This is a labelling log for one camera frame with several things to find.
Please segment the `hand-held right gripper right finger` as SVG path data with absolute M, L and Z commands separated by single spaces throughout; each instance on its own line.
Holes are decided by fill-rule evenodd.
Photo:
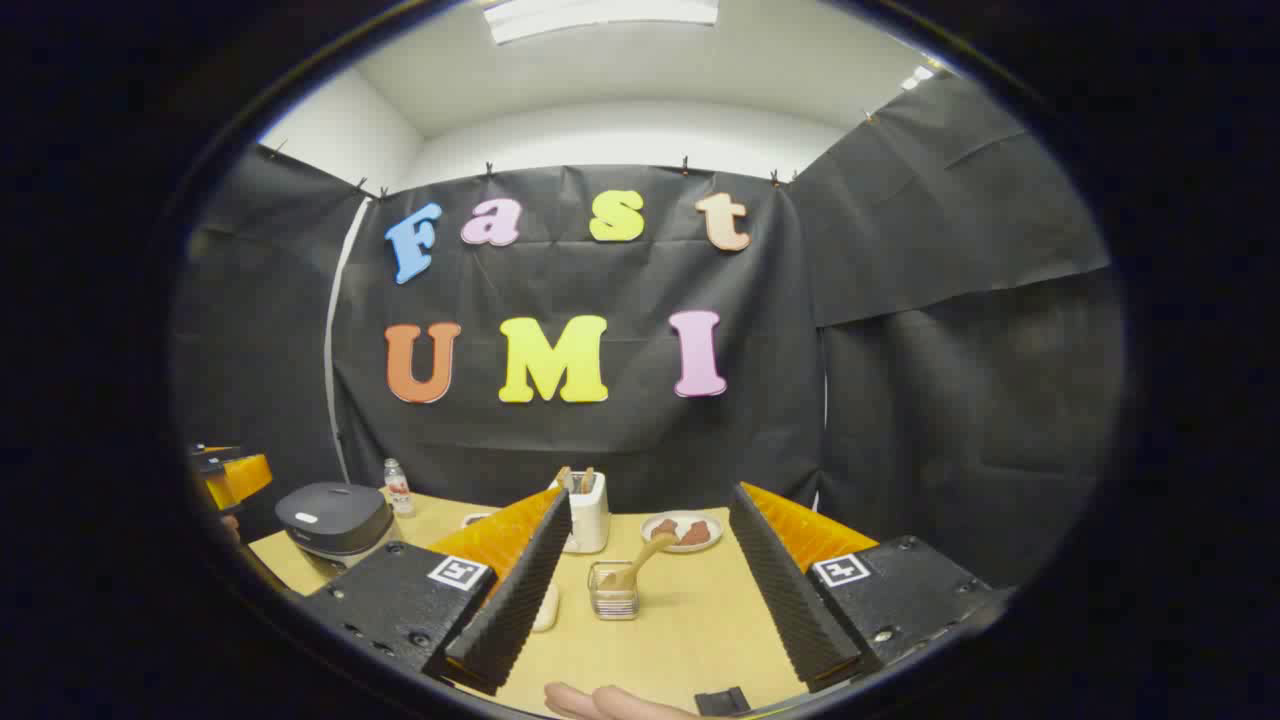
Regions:
M 900 664 L 1006 598 L 915 536 L 876 541 L 749 483 L 730 525 L 813 692 Z

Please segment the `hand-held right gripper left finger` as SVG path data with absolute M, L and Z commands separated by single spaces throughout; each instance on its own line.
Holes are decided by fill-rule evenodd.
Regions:
M 378 548 L 301 600 L 333 635 L 402 673 L 494 694 L 509 678 L 571 530 L 553 487 L 426 548 Z

